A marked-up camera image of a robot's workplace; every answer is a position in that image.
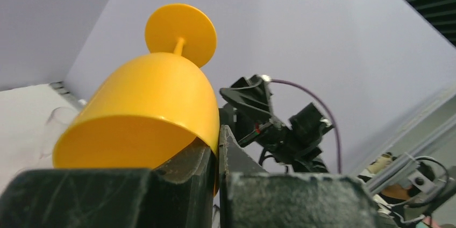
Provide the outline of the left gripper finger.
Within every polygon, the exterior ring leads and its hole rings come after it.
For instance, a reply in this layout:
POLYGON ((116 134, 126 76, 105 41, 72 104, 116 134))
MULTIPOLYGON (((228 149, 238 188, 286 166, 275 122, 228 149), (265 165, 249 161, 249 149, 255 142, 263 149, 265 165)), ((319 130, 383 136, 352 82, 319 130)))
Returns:
POLYGON ((210 227, 216 158, 195 141, 156 169, 31 169, 1 195, 1 227, 210 227))

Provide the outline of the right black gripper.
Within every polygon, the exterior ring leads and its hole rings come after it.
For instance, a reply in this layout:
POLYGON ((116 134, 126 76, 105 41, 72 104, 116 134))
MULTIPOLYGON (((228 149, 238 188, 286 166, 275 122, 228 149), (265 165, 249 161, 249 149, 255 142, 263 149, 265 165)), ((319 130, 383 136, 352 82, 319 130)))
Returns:
POLYGON ((259 75, 219 90, 219 198, 222 227, 380 227, 362 183, 333 174, 274 174, 240 147, 282 143, 289 131, 273 116, 272 95, 259 75))

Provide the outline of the clear wine glass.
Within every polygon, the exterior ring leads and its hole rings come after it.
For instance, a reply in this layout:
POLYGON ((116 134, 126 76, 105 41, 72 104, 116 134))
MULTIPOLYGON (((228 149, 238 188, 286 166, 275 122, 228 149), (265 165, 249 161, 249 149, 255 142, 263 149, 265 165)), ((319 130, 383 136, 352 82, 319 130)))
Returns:
POLYGON ((78 114, 79 112, 75 109, 63 106, 52 110, 41 135, 40 159, 47 158, 52 154, 54 145, 78 114))

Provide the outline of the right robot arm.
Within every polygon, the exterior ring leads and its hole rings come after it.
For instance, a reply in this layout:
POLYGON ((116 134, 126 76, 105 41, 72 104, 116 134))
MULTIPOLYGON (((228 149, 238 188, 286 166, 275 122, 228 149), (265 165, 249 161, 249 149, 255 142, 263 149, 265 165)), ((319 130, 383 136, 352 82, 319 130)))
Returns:
POLYGON ((326 173, 319 144, 334 128, 332 120, 309 103, 285 123, 274 113, 270 83, 265 75, 253 75, 221 88, 227 102, 220 110, 221 122, 230 126, 241 148, 262 146, 259 165, 273 158, 295 172, 326 173))

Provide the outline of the yellow wine glass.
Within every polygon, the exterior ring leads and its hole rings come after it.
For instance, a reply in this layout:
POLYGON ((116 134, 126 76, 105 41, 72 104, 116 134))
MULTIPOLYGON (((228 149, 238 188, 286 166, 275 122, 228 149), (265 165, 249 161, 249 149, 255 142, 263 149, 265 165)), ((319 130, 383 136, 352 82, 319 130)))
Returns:
POLYGON ((194 142, 218 156, 219 110, 202 72, 217 47, 211 20, 182 3, 154 11, 148 53, 118 67, 56 142, 55 168, 159 167, 194 142))

